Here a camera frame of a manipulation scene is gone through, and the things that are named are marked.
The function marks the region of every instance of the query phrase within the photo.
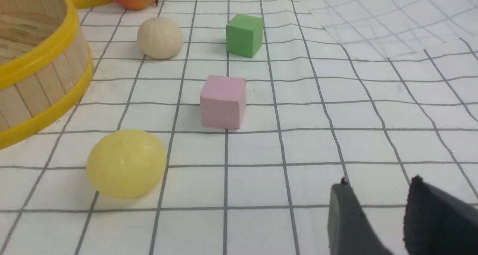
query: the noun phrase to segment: gray grid line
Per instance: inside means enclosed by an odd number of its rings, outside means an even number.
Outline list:
[[[442,57],[446,57],[446,56],[457,56],[457,55],[468,55],[468,54],[472,54],[470,52],[464,52],[464,53],[452,53],[452,54],[444,54],[444,55],[441,55],[441,56],[436,56],[436,57],[432,57],[432,59],[439,59],[439,58],[442,58]],[[306,56],[298,56],[298,57],[295,57],[295,58],[291,58],[291,59],[278,59],[278,60],[270,60],[271,62],[287,62],[287,61],[294,61],[294,60],[297,60],[297,59],[301,59],[301,58],[304,58],[304,59],[307,59]],[[118,57],[106,57],[106,58],[103,58],[103,59],[106,59],[106,60],[136,60],[136,61],[141,61],[142,59],[140,58],[118,58]],[[311,57],[312,60],[335,60],[335,61],[349,61],[349,59],[345,59],[345,58],[324,58],[324,57]],[[427,61],[429,60],[430,58],[424,58],[424,59],[418,59],[418,60],[411,60],[411,59],[408,59],[408,60],[394,60],[393,62],[423,62],[423,61]],[[189,61],[226,61],[225,59],[188,59]],[[352,61],[354,62],[376,62],[376,63],[385,63],[385,62],[388,62],[386,59],[384,60],[374,60],[374,61],[370,61],[370,60],[364,60],[364,59],[351,59]],[[174,59],[174,61],[185,61],[185,59]],[[267,62],[267,60],[244,60],[244,59],[238,59],[238,60],[232,60],[234,62]]]
[[[465,10],[465,11],[456,13],[456,14],[454,14],[454,15],[448,16],[448,18],[462,15],[463,13],[469,12],[470,10],[474,10],[475,8],[476,8],[476,7],[473,7],[473,8],[471,8],[471,9],[467,9],[467,10]],[[372,18],[367,18],[367,19],[363,19],[363,21],[370,20],[370,19],[374,19],[374,17],[372,17]],[[394,32],[394,33],[392,33],[392,34],[385,35],[385,36],[382,36],[382,37],[376,37],[376,38],[374,38],[374,40],[383,39],[383,38],[388,38],[388,37],[398,37],[399,34],[403,34],[403,33],[406,33],[406,32],[411,32],[411,31],[414,31],[414,30],[417,30],[417,29],[420,29],[420,28],[423,28],[423,29],[424,29],[425,27],[429,27],[430,25],[438,24],[439,22],[443,22],[443,21],[445,21],[445,20],[449,20],[449,19],[444,19],[444,20],[432,22],[432,23],[430,23],[430,24],[425,24],[425,25],[423,25],[423,27],[413,27],[413,28],[410,28],[410,29],[405,30],[405,31]],[[344,43],[341,43],[341,44],[342,44],[342,45],[347,45],[347,44],[353,44],[353,43],[363,42],[363,41],[360,40],[360,41],[344,42]]]
[[[428,58],[430,58],[430,61],[432,62],[433,66],[435,67],[435,69],[437,70],[437,72],[440,74],[440,76],[445,80],[445,83],[448,85],[448,87],[451,89],[451,91],[453,92],[453,94],[456,96],[456,98],[458,98],[458,100],[460,101],[461,105],[463,105],[463,107],[465,108],[466,112],[468,112],[468,115],[470,115],[470,117],[472,119],[474,119],[476,122],[478,122],[478,119],[475,118],[475,116],[471,113],[471,111],[468,109],[468,107],[466,106],[466,104],[463,102],[463,99],[461,99],[461,97],[458,95],[458,93],[456,93],[456,91],[453,89],[453,87],[451,86],[451,84],[446,81],[446,78],[443,76],[443,73],[442,71],[440,71],[440,69],[438,68],[437,64],[435,63],[435,61],[433,61],[430,57],[430,55],[428,54],[428,51],[427,50],[423,50],[423,52],[425,52],[426,56]]]
[[[362,102],[369,102],[370,100],[346,100],[346,101],[335,101],[335,102],[307,102],[307,103],[292,103],[292,102],[285,102],[285,103],[277,103],[277,105],[321,105],[321,104],[349,104],[349,103],[362,103]],[[465,103],[454,103],[454,104],[434,104],[434,103],[415,103],[415,102],[407,102],[407,101],[399,101],[399,100],[387,100],[387,99],[377,99],[374,100],[375,102],[396,102],[396,103],[403,103],[403,104],[412,104],[412,105],[424,105],[424,106],[461,106],[461,105],[476,105],[478,102],[465,102]],[[131,105],[164,105],[164,106],[175,106],[178,105],[177,103],[161,103],[161,102],[131,102]],[[87,105],[111,105],[111,106],[124,106],[126,103],[104,103],[104,102],[89,102],[89,103],[82,103],[81,106]],[[199,104],[192,104],[192,103],[180,103],[181,106],[198,106]],[[264,104],[254,104],[248,103],[248,106],[273,106],[274,104],[264,103]]]
[[[470,206],[478,206],[478,203],[468,203]],[[313,204],[313,205],[270,205],[270,206],[229,206],[229,207],[169,207],[160,208],[161,211],[204,211],[204,210],[257,210],[257,209],[316,209],[316,208],[329,208],[328,204]],[[364,209],[390,209],[390,208],[405,208],[405,204],[362,204],[360,205]],[[96,209],[93,213],[120,213],[120,212],[155,212],[157,208],[132,208],[132,209]],[[0,213],[65,213],[65,214],[85,214],[88,213],[87,209],[69,210],[69,209],[7,209],[0,210]]]
[[[390,65],[392,66],[393,70],[395,70],[395,72],[397,73],[397,76],[402,79],[400,73],[398,72],[398,70],[396,69],[396,67],[394,66],[393,62],[390,61]],[[410,89],[408,88],[407,84],[404,82],[403,85],[405,86],[405,88],[407,89],[407,92],[408,94],[412,97],[412,99],[414,101],[416,101],[415,97],[412,95],[412,92],[410,92]],[[453,155],[453,152],[451,151],[451,149],[445,144],[444,140],[442,139],[442,137],[440,136],[440,132],[439,130],[437,129],[437,125],[435,124],[435,121],[425,112],[425,109],[421,106],[421,105],[418,105],[420,107],[420,110],[423,112],[423,114],[425,114],[425,116],[430,120],[430,122],[432,123],[433,125],[433,128],[434,128],[434,131],[435,133],[437,134],[437,137],[438,139],[440,140],[440,142],[442,143],[442,145],[444,146],[444,148],[448,151],[448,153],[450,154],[451,158],[453,159],[454,163],[456,163],[456,165],[458,166],[458,168],[460,169],[460,172],[461,174],[463,175],[463,177],[465,177],[466,181],[468,182],[468,185],[470,186],[471,190],[473,191],[473,193],[475,194],[476,198],[478,199],[478,193],[475,189],[475,187],[473,187],[473,184],[471,183],[470,179],[468,178],[468,176],[466,175],[465,171],[463,170],[461,164],[456,160],[456,157]]]
[[[227,22],[230,20],[230,0],[227,0]],[[229,52],[226,53],[226,77],[229,76]],[[225,130],[224,135],[224,218],[222,229],[222,254],[227,255],[227,206],[229,192],[229,129]]]
[[[100,62],[101,62],[101,60],[102,60],[102,57],[106,54],[106,50],[108,49],[109,45],[111,44],[111,41],[113,40],[113,37],[115,36],[116,31],[118,30],[118,26],[119,26],[119,24],[120,24],[120,22],[121,22],[121,19],[123,19],[123,16],[125,15],[126,11],[127,11],[127,9],[125,9],[125,10],[123,11],[123,13],[121,14],[121,16],[119,17],[118,24],[116,25],[116,27],[115,27],[113,33],[111,34],[111,37],[110,37],[110,39],[109,39],[109,42],[108,42],[108,44],[106,44],[105,49],[103,50],[103,54],[101,55],[101,57],[99,58],[99,61],[98,61],[97,64],[96,64],[96,68],[95,68],[95,70],[94,70],[93,76],[96,74],[97,68],[99,67],[99,64],[100,64]],[[83,244],[83,240],[84,240],[84,238],[85,238],[85,235],[86,235],[86,232],[87,232],[87,229],[88,229],[88,225],[89,225],[89,222],[90,222],[90,220],[91,220],[91,216],[92,216],[92,214],[93,214],[94,205],[96,204],[96,201],[97,201],[97,199],[98,199],[98,196],[99,196],[99,193],[98,193],[98,191],[96,191],[96,192],[94,193],[94,197],[93,197],[93,200],[92,200],[92,202],[91,202],[91,206],[90,206],[90,210],[89,210],[89,212],[88,212],[87,219],[86,219],[85,224],[84,224],[84,226],[83,226],[83,229],[82,229],[82,231],[81,231],[81,235],[80,235],[80,238],[79,238],[79,240],[78,240],[77,248],[75,249],[75,253],[74,253],[75,255],[78,255],[78,254],[80,253],[81,245]]]
[[[343,46],[342,46],[342,49],[344,50],[345,54],[347,54],[347,57],[350,58],[350,55],[348,54],[347,50]],[[375,105],[375,101],[373,100],[372,96],[370,95],[369,89],[367,88],[367,86],[365,86],[363,81],[360,79],[360,76],[357,73],[357,70],[355,70],[355,66],[354,66],[354,64],[351,60],[350,60],[350,66],[352,66],[352,70],[354,71],[355,76],[358,78],[362,87],[364,88],[365,92],[367,93],[367,96],[369,97],[370,102],[372,103],[373,110],[377,114],[377,117],[380,119],[380,122],[382,124],[382,129],[384,130],[385,137],[387,138],[387,141],[389,142],[390,146],[393,149],[393,152],[395,153],[395,156],[398,160],[398,163],[400,164],[401,171],[403,172],[403,175],[405,176],[405,179],[407,180],[408,185],[410,185],[410,183],[411,183],[410,178],[408,177],[407,171],[405,170],[405,167],[403,166],[403,162],[401,161],[400,155],[398,154],[398,150],[395,147],[395,145],[393,144],[393,142],[392,142],[392,140],[391,140],[391,138],[390,138],[390,136],[387,132],[387,128],[385,127],[384,119],[380,115],[379,110],[377,109],[377,106]]]
[[[356,0],[356,1],[357,1],[357,3],[358,3],[368,14],[370,14],[370,15],[373,16],[373,14],[372,14],[360,1],[358,1],[358,0]],[[386,29],[388,32],[390,32],[391,34],[393,34],[393,32],[387,27],[387,25],[383,24],[381,20],[379,20],[379,19],[376,18],[376,17],[374,17],[374,19],[375,19],[378,23],[380,23],[380,24],[382,25],[382,27],[384,27],[384,29]],[[408,46],[408,44],[406,44],[401,38],[399,38],[399,37],[396,37],[396,38],[397,38],[400,42],[402,42],[405,46],[407,46],[408,49],[410,49],[410,50],[413,52],[413,49],[412,49],[410,46]]]
[[[191,38],[193,37],[193,26],[194,26],[194,18],[196,17],[196,8],[198,7],[198,3],[194,3],[194,10],[193,10],[193,17],[191,18],[191,32],[189,33],[189,42],[191,42]],[[183,73],[181,75],[181,79],[184,79],[184,75],[186,74],[186,66],[187,66],[187,58],[189,56],[189,49],[190,49],[190,43],[187,44],[187,49],[186,49],[186,60],[184,61],[184,67],[183,67]],[[162,178],[162,185],[161,185],[161,191],[159,194],[159,199],[158,199],[158,206],[156,210],[156,216],[154,217],[154,225],[153,225],[153,230],[152,230],[152,236],[151,236],[151,245],[150,245],[150,250],[149,250],[149,255],[153,255],[154,253],[154,246],[156,243],[156,235],[158,231],[158,223],[159,223],[159,215],[161,213],[161,204],[162,204],[162,199],[164,197],[164,189],[166,187],[166,181],[167,181],[167,175],[168,175],[168,169],[169,169],[169,161],[171,159],[171,150],[173,148],[173,140],[174,140],[174,133],[176,131],[176,122],[178,119],[179,115],[179,103],[181,103],[181,94],[183,92],[183,85],[184,85],[184,80],[181,80],[180,86],[179,86],[179,94],[178,94],[178,106],[176,107],[176,112],[174,113],[174,120],[173,120],[173,127],[171,128],[171,138],[169,139],[169,148],[168,148],[168,153],[166,157],[166,168],[164,169],[164,175]]]
[[[277,13],[282,13],[282,12],[291,12],[290,10],[280,10],[278,12],[264,12],[264,15],[273,15]],[[118,12],[100,12],[100,13],[109,13],[109,14],[115,14]],[[187,13],[187,12],[165,12],[170,15],[192,15],[192,13]],[[310,12],[297,12],[298,15],[311,15]],[[224,12],[203,12],[203,13],[195,13],[195,15],[227,15],[227,13]]]
[[[470,52],[471,54],[473,54],[473,56],[475,57],[475,59],[478,61],[478,56],[476,55],[476,52],[473,51],[473,48],[470,46],[470,44],[468,42],[466,42],[466,40],[460,38],[461,41],[463,41],[465,44],[466,44],[466,47],[468,47],[468,49],[470,49]]]
[[[272,90],[272,97],[273,97],[274,110],[275,110],[275,118],[276,118],[276,122],[277,122],[277,134],[279,136],[280,153],[282,155],[282,163],[283,163],[282,168],[283,168],[283,171],[284,171],[285,189],[286,189],[286,192],[287,192],[287,201],[288,201],[288,204],[289,204],[289,207],[290,207],[289,213],[290,213],[290,217],[291,217],[292,236],[294,237],[295,255],[300,255],[299,239],[298,239],[298,236],[297,236],[297,226],[295,224],[294,209],[292,208],[293,204],[292,204],[291,188],[290,188],[290,183],[289,183],[289,176],[287,174],[287,166],[285,165],[286,164],[286,159],[285,159],[284,142],[283,142],[283,139],[282,139],[282,131],[281,131],[281,128],[280,128],[279,111],[277,109],[277,100],[276,100],[276,95],[275,95],[274,80],[273,80],[272,68],[271,68],[271,64],[270,64],[270,54],[269,54],[269,46],[268,46],[268,43],[267,43],[267,32],[266,32],[266,25],[265,25],[265,18],[264,18],[264,10],[263,10],[262,0],[259,0],[259,4],[261,6],[261,16],[262,16],[262,19],[263,19],[264,41],[265,41],[266,54],[267,54],[267,60],[268,60],[267,64],[268,64],[268,67],[269,67],[270,87],[271,87],[271,90]],[[294,13],[295,13],[294,2],[292,2],[292,8],[294,9]]]
[[[289,40],[285,40],[285,41],[269,42],[269,44],[285,44],[285,43],[292,42],[292,41],[295,41],[295,40],[303,40],[303,39],[293,38],[293,39],[289,39]],[[316,41],[316,40],[310,40],[310,39],[306,39],[305,41],[315,42],[315,43],[320,43],[320,44],[339,45],[339,43],[322,42],[322,41]],[[89,40],[88,42],[107,42],[107,41]],[[133,41],[133,40],[115,40],[114,42],[136,42],[136,41]],[[217,42],[217,41],[191,41],[191,43],[194,43],[194,44],[222,44],[222,45],[226,44],[225,42]]]
[[[379,52],[379,50],[378,50],[368,39],[366,39],[350,22],[347,22],[347,21],[342,17],[342,15],[340,15],[340,13],[338,13],[337,10],[327,2],[327,0],[323,0],[323,1],[324,1],[324,3],[326,3],[326,5],[328,6],[328,8],[327,8],[327,13],[329,14],[329,19],[332,18],[332,17],[330,16],[330,13],[329,13],[329,8],[330,8],[331,10],[333,10],[333,12],[334,12],[336,15],[338,15],[338,16],[345,22],[345,24],[348,24],[360,37],[362,37],[363,41],[367,42],[367,43],[370,45],[370,47],[372,47],[373,49],[375,49],[375,51],[377,52],[378,55],[380,55],[382,58],[385,58],[384,55],[381,54],[381,52]]]
[[[90,9],[90,10],[85,14],[85,17],[82,19],[82,21],[80,22],[80,24],[82,24],[82,23],[84,22],[84,20],[86,19],[86,15],[87,15],[89,12],[91,12],[92,10],[93,10],[93,9]],[[96,72],[96,69],[98,68],[98,64],[99,64],[100,61],[101,61],[101,57],[100,57],[98,63],[96,64],[96,66],[94,67],[94,72]],[[63,135],[63,132],[66,130],[66,127],[67,127],[68,124],[70,123],[70,121],[71,121],[73,115],[75,114],[75,112],[76,112],[78,106],[79,106],[79,103],[76,103],[75,106],[73,107],[73,110],[72,110],[70,116],[68,116],[68,119],[66,120],[65,125],[64,125],[63,128],[62,128],[62,132],[60,132],[59,135],[58,135],[58,137],[56,138],[55,144],[53,145],[53,148],[52,148],[52,150],[51,150],[51,152],[50,152],[50,154],[49,154],[49,156],[48,156],[48,158],[47,158],[47,160],[46,160],[46,162],[45,162],[45,166],[44,166],[43,168],[41,168],[41,172],[40,172],[40,174],[38,175],[38,177],[37,177],[37,179],[36,179],[36,181],[35,181],[33,187],[31,187],[31,190],[30,190],[30,192],[29,192],[29,194],[28,194],[28,196],[27,196],[27,199],[25,200],[24,204],[22,205],[22,209],[25,209],[25,207],[28,205],[28,203],[29,203],[31,197],[34,195],[34,192],[35,192],[36,188],[38,187],[38,184],[40,183],[41,178],[43,177],[43,175],[44,175],[45,172],[46,172],[46,168],[48,168],[48,165],[50,164],[50,162],[51,162],[51,160],[52,160],[52,158],[53,158],[53,154],[55,153],[55,150],[56,150],[56,148],[58,147],[58,143],[60,142],[60,139],[61,139],[61,137],[62,137],[62,135]],[[17,215],[17,217],[15,218],[15,221],[13,222],[12,227],[11,227],[10,230],[8,231],[7,237],[5,238],[5,241],[3,242],[2,248],[0,249],[0,254],[5,253],[5,250],[7,249],[7,246],[8,246],[8,244],[9,244],[9,242],[10,242],[10,239],[12,238],[13,232],[15,231],[15,229],[16,229],[16,227],[17,227],[17,225],[18,225],[19,220],[20,220],[21,217],[22,217],[22,213],[20,212],[20,213]]]
[[[276,27],[267,27],[267,29],[272,29],[272,28],[280,28],[280,27],[287,27],[289,25],[295,25],[297,24],[283,24],[283,25],[278,25]],[[83,24],[83,27],[115,27],[116,25],[100,25],[100,24]],[[140,27],[140,25],[129,25],[129,24],[120,24],[120,27]],[[192,27],[192,28],[204,28],[204,29],[225,29],[225,27]],[[318,28],[318,27],[303,27],[303,28],[310,28],[310,29],[316,29],[316,30],[325,30],[324,28]]]
[[[401,8],[401,7],[395,2],[395,0],[390,0],[390,1],[399,9],[399,11],[401,11],[404,15],[406,15],[407,18],[410,19],[413,23],[415,23],[415,24],[418,25],[419,27],[422,27],[423,30],[425,30],[425,31],[427,31],[428,33],[432,34],[433,37],[439,39],[442,43],[445,42],[441,37],[438,37],[436,34],[434,34],[434,33],[431,32],[430,30],[428,30],[426,27],[422,26],[421,24],[419,24],[418,22],[416,22],[413,18],[411,18],[411,17],[408,15],[408,13],[406,13],[406,12],[403,10],[403,8]],[[447,17],[447,14],[444,13],[442,10],[440,10],[440,12],[441,12],[445,17]]]
[[[433,0],[428,0],[437,10],[439,10],[443,15],[447,16],[447,14],[440,8],[440,6],[436,5],[435,2],[433,2]],[[448,20],[450,20],[450,22],[452,22],[454,25],[456,25],[457,27],[459,27],[461,30],[465,31],[466,33],[468,33],[468,35],[473,35],[471,34],[470,32],[468,32],[468,30],[464,29],[461,25],[457,24],[453,18],[449,18]]]
[[[478,161],[458,161],[460,164],[471,164],[478,165]],[[371,162],[371,161],[344,161],[344,162],[307,162],[307,163],[286,163],[288,167],[296,167],[302,165],[355,165],[355,164],[364,164],[364,165],[399,165],[399,162]],[[455,161],[413,161],[413,162],[403,162],[403,165],[429,165],[429,164],[456,164]],[[228,168],[263,168],[263,167],[283,167],[284,164],[228,164]],[[204,164],[204,165],[171,165],[170,168],[222,168],[225,167],[223,164]],[[18,165],[0,165],[0,170],[2,169],[18,169],[18,170],[43,170],[43,168],[38,167],[22,167]],[[84,170],[86,167],[57,167],[57,168],[46,168],[47,171],[52,170]]]
[[[319,84],[319,80],[318,80],[318,77],[317,77],[316,69],[315,69],[315,67],[314,67],[314,63],[312,62],[312,59],[310,58],[309,47],[308,47],[308,45],[307,45],[307,42],[305,41],[304,32],[302,31],[302,27],[300,26],[299,18],[297,17],[297,15],[296,15],[295,17],[296,17],[296,20],[297,20],[297,24],[299,24],[299,30],[300,30],[302,39],[304,39],[305,50],[306,50],[306,52],[307,52],[307,56],[308,56],[308,59],[309,59],[310,67],[312,68],[312,72],[314,73],[314,79],[316,80],[317,91],[318,91],[320,100],[321,100],[321,101],[324,101],[324,96],[323,96],[322,90],[321,90],[321,88],[320,88],[320,84]],[[327,117],[327,119],[328,119],[329,126],[330,126],[329,128],[330,128],[331,134],[332,134],[332,136],[333,136],[333,140],[335,141],[335,144],[336,144],[336,146],[337,146],[337,153],[338,153],[338,156],[339,156],[341,165],[342,165],[342,170],[343,170],[343,172],[344,172],[345,180],[349,181],[349,179],[348,179],[348,173],[347,173],[347,168],[345,167],[344,157],[343,157],[343,155],[342,155],[342,149],[341,149],[341,147],[340,147],[340,143],[338,142],[337,135],[335,134],[335,129],[334,129],[334,126],[333,126],[332,119],[330,118],[330,115],[328,114],[327,107],[326,107],[326,104],[325,104],[325,103],[322,103],[322,107],[323,107],[323,110],[324,110],[324,114],[326,115],[326,117]]]
[[[331,77],[331,76],[325,76],[325,77],[318,77],[318,78],[339,78],[342,80],[358,80],[357,78],[346,78],[346,77]],[[459,80],[461,78],[478,78],[478,76],[459,76],[456,78],[446,78],[442,80],[404,80],[407,83],[443,83],[445,81],[453,81],[453,80]],[[135,80],[136,78],[105,78],[105,79],[96,79],[92,81],[98,81],[98,82],[103,82],[103,81],[116,81],[116,80]],[[302,81],[302,80],[313,80],[315,77],[304,77],[304,78],[296,78],[293,80],[274,80],[274,82],[281,82],[281,83],[295,83],[297,81]],[[137,80],[181,80],[180,78],[137,78]],[[203,81],[205,82],[206,80],[202,78],[185,78],[185,81]],[[269,83],[270,80],[247,80],[249,82],[262,82],[262,83]],[[368,80],[368,79],[363,79],[363,81],[370,81],[373,83],[401,83],[401,80]]]
[[[478,131],[472,128],[438,128],[439,131]],[[146,130],[148,133],[154,134],[170,134],[171,131],[162,130]],[[280,130],[260,130],[260,131],[228,131],[228,134],[268,134],[278,133],[279,131],[434,131],[433,128],[370,128],[370,127],[322,127],[322,128],[289,128]],[[103,133],[109,134],[115,131],[109,130],[80,130],[80,131],[66,131],[62,134],[88,134],[88,133]],[[225,134],[225,131],[175,131],[176,134]],[[60,132],[48,132],[45,134],[60,134]]]

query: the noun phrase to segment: wooden slat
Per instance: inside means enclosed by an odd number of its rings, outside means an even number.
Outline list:
[[[5,117],[10,127],[14,127],[31,118],[22,97],[20,97],[14,85],[0,90],[0,113]]]
[[[15,58],[20,56],[34,47],[28,44],[5,40],[0,34],[0,56],[5,58]]]
[[[0,131],[7,131],[10,128],[8,126],[7,121],[3,117],[3,115],[0,113]]]
[[[82,73],[84,73],[89,60],[89,51],[88,51],[87,41],[85,37],[83,36],[83,31],[81,29],[78,32],[75,43],[77,44],[77,49],[78,49],[78,52],[77,52],[78,60],[80,61],[80,64],[82,67],[82,71],[83,71]]]
[[[45,68],[38,71],[36,76],[41,87],[45,91],[50,105],[55,104],[55,102],[63,98],[65,90],[56,76],[56,71],[52,64],[48,64]]]
[[[31,116],[36,116],[50,107],[48,99],[35,75],[19,81],[15,85]]]
[[[41,0],[14,0],[20,12],[46,15]]]
[[[43,5],[43,8],[45,8],[45,14],[49,17],[54,17],[56,18],[56,12],[55,9],[53,8],[51,0],[40,0],[41,4]]]
[[[62,22],[50,16],[30,15],[25,13],[9,13],[7,15],[0,15],[0,20],[7,24],[27,25],[49,32],[55,31]]]
[[[0,0],[0,8],[3,13],[19,11],[14,0]]]
[[[70,64],[70,69],[75,73],[75,79],[79,80],[79,78],[81,78],[83,75],[84,68],[82,67],[78,58],[78,55],[81,53],[79,52],[76,42],[77,40],[74,40],[70,47],[66,49],[65,56],[68,64]]]
[[[4,45],[0,44],[0,56],[7,59],[13,59],[19,56],[19,52],[13,51],[9,48],[9,46],[4,47]]]
[[[63,0],[50,0],[55,9],[56,18],[63,20],[66,16],[66,5]]]
[[[3,65],[3,64],[8,63],[10,60],[11,60],[10,58],[3,57],[0,54],[0,66]]]
[[[61,54],[53,61],[56,76],[60,80],[65,92],[69,92],[77,83],[77,76],[68,64],[64,54]]]

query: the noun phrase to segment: green cube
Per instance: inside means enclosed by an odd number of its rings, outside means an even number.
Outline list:
[[[253,58],[263,45],[262,18],[236,15],[226,25],[226,51]]]

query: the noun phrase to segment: grid tablecloth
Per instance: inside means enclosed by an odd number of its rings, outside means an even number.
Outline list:
[[[263,17],[252,59],[225,53],[236,13]],[[139,25],[175,20],[184,47],[145,58]],[[326,255],[330,186],[350,181],[397,255],[415,175],[478,206],[478,40],[369,62],[352,59],[292,0],[164,0],[131,12],[79,12],[95,74],[81,102],[47,129],[0,151],[5,255]],[[202,127],[209,74],[244,77],[241,129]],[[92,146],[143,129],[168,149],[145,197],[98,194],[85,174]]]

